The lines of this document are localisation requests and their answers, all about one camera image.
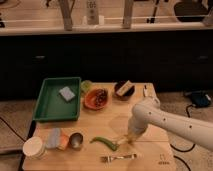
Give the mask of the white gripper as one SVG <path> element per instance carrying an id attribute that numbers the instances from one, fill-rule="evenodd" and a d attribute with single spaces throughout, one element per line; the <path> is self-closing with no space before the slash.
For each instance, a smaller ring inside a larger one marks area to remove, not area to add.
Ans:
<path id="1" fill-rule="evenodd" d="M 132 116 L 128 121 L 128 134 L 122 135 L 117 141 L 117 145 L 131 143 L 133 140 L 137 140 L 148 128 L 148 124 L 142 120 L 138 120 L 135 116 Z"/>

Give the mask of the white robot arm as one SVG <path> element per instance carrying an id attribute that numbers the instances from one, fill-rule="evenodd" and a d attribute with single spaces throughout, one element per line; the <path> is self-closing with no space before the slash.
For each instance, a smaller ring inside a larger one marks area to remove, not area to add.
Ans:
<path id="1" fill-rule="evenodd" d="M 134 142 L 151 124 L 213 151 L 213 123 L 163 111 L 159 99 L 151 96 L 137 102 L 131 112 L 127 134 L 119 138 L 118 144 Z"/>

